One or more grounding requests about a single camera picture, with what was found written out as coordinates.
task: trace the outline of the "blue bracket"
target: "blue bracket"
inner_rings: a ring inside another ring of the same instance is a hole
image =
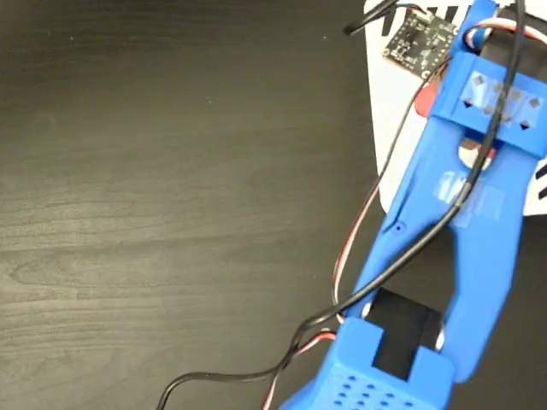
[[[495,7],[491,0],[476,0],[461,35],[492,16]],[[458,43],[452,53],[429,121],[356,290],[443,216],[469,173],[458,156],[463,139],[480,142],[484,137],[505,68]],[[527,186],[538,160],[547,154],[546,103],[547,85],[517,74],[497,135],[495,161],[450,222],[456,237],[456,289],[444,316],[442,349],[420,347],[409,380],[373,367],[383,330],[362,319],[372,295],[349,309],[317,377],[283,410],[445,408],[453,383],[467,381],[478,365],[511,288]]]

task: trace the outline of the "perforated blue housing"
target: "perforated blue housing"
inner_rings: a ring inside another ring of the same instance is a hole
[[[476,0],[461,33],[491,17],[496,4]],[[453,60],[356,290],[380,274],[457,196],[469,173],[458,150],[480,142],[491,120],[505,68],[456,43]],[[510,290],[526,189],[547,153],[547,85],[517,74],[497,135],[495,160],[481,174],[463,210],[450,222],[456,237],[456,286],[444,316],[438,352],[419,348],[409,380],[373,366],[382,329],[361,319],[373,295],[347,312],[314,381],[283,410],[433,410],[445,408],[454,382],[477,366]]]

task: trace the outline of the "black wire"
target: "black wire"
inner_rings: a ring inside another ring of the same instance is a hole
[[[406,122],[406,119],[409,116],[410,110],[414,106],[414,101],[418,97],[418,94],[423,89],[423,87],[435,75],[437,75],[439,73],[439,71],[448,63],[449,60],[450,60],[450,58],[445,59],[434,70],[432,70],[431,74],[429,74],[422,81],[422,83],[420,85],[420,88],[418,88],[418,90],[416,90],[415,94],[412,96],[412,98],[409,102],[409,105],[405,109],[403,120],[401,121],[401,123],[400,123],[400,125],[397,129],[397,133],[396,133],[396,136],[395,136],[394,143],[397,141],[399,135],[401,134],[404,123]],[[392,154],[393,150],[395,149],[395,144],[394,143],[390,147],[390,152],[388,154],[388,158],[391,157],[391,154]],[[380,180],[384,176],[385,171],[386,171],[387,166],[388,166],[388,162],[389,162],[389,160],[385,162],[385,165],[382,168],[378,178],[374,182],[374,185],[373,185],[372,189],[369,191],[369,195],[372,195],[373,191],[376,189],[376,186],[379,184]],[[295,337],[293,337],[293,342],[291,343],[291,348],[287,351],[284,358],[279,362],[278,365],[276,365],[274,367],[270,367],[269,369],[266,369],[266,370],[261,371],[261,372],[245,373],[245,374],[227,374],[227,373],[214,373],[214,372],[191,372],[191,373],[183,374],[182,376],[179,376],[179,377],[175,378],[163,391],[162,397],[161,397],[161,399],[159,400],[159,402],[157,404],[156,410],[163,410],[165,408],[165,406],[167,404],[167,401],[168,401],[168,398],[171,395],[171,393],[173,392],[173,390],[176,389],[178,386],[180,386],[181,384],[183,384],[185,382],[201,380],[201,381],[210,381],[210,382],[218,382],[218,383],[253,383],[253,382],[260,382],[260,381],[266,380],[270,377],[274,378],[278,373],[283,372],[283,370],[285,370],[285,368],[287,366],[289,366],[292,359],[294,359],[294,356],[296,355],[296,352],[299,349],[298,344],[300,342],[301,337],[297,338],[297,341],[296,341],[297,346],[296,347],[295,347],[295,339],[296,339],[296,335],[295,335]]]
[[[283,358],[279,363],[262,372],[248,373],[248,374],[221,374],[211,372],[192,372],[177,377],[173,380],[163,391],[162,397],[156,407],[156,410],[163,410],[167,404],[168,397],[173,390],[182,383],[189,382],[191,380],[209,380],[213,382],[222,383],[250,383],[261,381],[269,376],[277,374],[280,370],[284,369],[293,359],[294,355],[298,351],[300,342],[304,334],[316,327],[325,323],[327,320],[334,317],[337,313],[341,313],[344,310],[351,308],[353,305],[360,302],[367,297],[370,293],[377,290],[383,285],[389,278],[397,273],[408,262],[414,259],[457,215],[462,208],[463,203],[468,199],[470,193],[473,191],[474,186],[479,179],[482,167],[485,164],[486,158],[490,149],[492,148],[494,141],[496,140],[497,131],[501,124],[503,110],[505,103],[507,102],[509,91],[515,75],[518,70],[519,62],[521,60],[521,54],[525,43],[524,30],[526,26],[526,5],[524,0],[516,0],[516,14],[517,14],[517,27],[515,31],[515,41],[513,49],[511,51],[511,58],[503,81],[503,88],[500,92],[500,96],[497,100],[496,108],[492,115],[490,124],[485,134],[485,138],[480,147],[479,154],[475,160],[473,167],[468,175],[468,178],[463,185],[460,193],[458,194],[455,202],[450,206],[444,216],[437,222],[437,224],[429,230],[419,241],[407,249],[401,256],[399,256],[391,265],[385,269],[380,275],[372,279],[368,284],[358,290],[355,294],[349,296],[347,299],[341,301],[339,304],[324,309],[313,316],[307,318],[298,326],[295,331],[289,348],[287,349]]]
[[[348,36],[353,36],[354,34],[360,32],[363,28],[365,28],[368,23],[372,23],[373,21],[381,19],[382,17],[388,15],[392,10],[399,8],[419,10],[422,13],[426,13],[426,11],[422,7],[414,3],[388,4],[385,8],[380,7],[379,9],[374,8],[370,10],[368,13],[365,14],[362,20],[351,22],[344,28],[344,33]]]

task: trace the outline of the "red wire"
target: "red wire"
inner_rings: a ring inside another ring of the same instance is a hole
[[[321,342],[322,340],[334,340],[335,338],[336,338],[336,333],[334,333],[333,331],[331,330],[322,331],[321,333],[312,337],[306,344],[304,344],[295,353],[295,357],[311,350],[313,347],[315,347],[317,343]],[[269,410],[270,406],[272,405],[272,399],[274,398],[275,386],[277,384],[279,375],[280,373],[276,374],[275,378],[273,378],[272,383],[270,384],[270,387],[268,389],[268,394],[266,395],[266,398],[264,399],[264,402],[262,404],[262,410]]]

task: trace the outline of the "black circuit board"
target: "black circuit board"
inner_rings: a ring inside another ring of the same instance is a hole
[[[410,13],[384,50],[395,61],[423,79],[448,54],[457,26],[432,13]]]

